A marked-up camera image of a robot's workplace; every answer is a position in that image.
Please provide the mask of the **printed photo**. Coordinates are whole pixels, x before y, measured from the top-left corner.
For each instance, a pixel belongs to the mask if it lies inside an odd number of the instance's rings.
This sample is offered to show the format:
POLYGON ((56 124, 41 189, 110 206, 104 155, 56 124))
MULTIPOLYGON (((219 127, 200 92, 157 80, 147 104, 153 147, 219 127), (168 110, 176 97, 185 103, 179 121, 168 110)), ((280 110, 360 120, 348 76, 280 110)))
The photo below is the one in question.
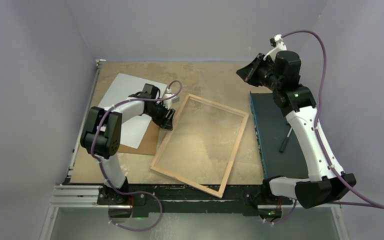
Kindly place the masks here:
MULTIPOLYGON (((97 106, 105 108, 124 101, 129 95, 142 91, 145 84, 158 87, 162 94, 167 88, 167 85, 161 82, 119 73, 97 106)), ((137 149, 151 121, 152 118, 145 114, 127 120, 121 126, 120 143, 137 149)))

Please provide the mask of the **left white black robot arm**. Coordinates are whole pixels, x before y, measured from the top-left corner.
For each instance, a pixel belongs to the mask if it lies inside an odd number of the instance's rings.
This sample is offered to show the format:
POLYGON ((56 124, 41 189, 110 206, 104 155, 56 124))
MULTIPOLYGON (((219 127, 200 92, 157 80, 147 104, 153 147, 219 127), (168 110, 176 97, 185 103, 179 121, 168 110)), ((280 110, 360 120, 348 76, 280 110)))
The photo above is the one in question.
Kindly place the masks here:
POLYGON ((80 146, 98 163, 104 185, 111 188, 109 197, 118 205, 126 203, 129 191, 124 186, 123 173, 117 152, 121 144, 122 126, 134 117, 149 116, 161 129, 173 130, 175 110, 181 89, 173 93, 167 88, 164 95, 155 85, 146 83, 141 91, 130 94, 125 100, 108 107, 91 107, 86 115, 80 135, 80 146))

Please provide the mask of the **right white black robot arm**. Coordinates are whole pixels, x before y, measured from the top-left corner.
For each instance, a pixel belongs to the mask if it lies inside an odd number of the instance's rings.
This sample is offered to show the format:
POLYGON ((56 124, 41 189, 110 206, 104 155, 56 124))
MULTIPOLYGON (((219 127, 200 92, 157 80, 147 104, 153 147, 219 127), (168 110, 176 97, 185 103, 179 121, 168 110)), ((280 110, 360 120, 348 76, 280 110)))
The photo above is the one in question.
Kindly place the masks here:
POLYGON ((281 50, 275 57, 259 53, 236 74, 251 86, 271 90, 273 101, 295 133, 306 162, 307 178, 275 176, 264 180, 262 200, 272 204, 286 197, 309 209, 341 200, 357 180, 354 174, 345 173, 325 143, 323 129, 316 119, 315 98, 300 83, 301 64, 300 56, 293 51, 281 50))

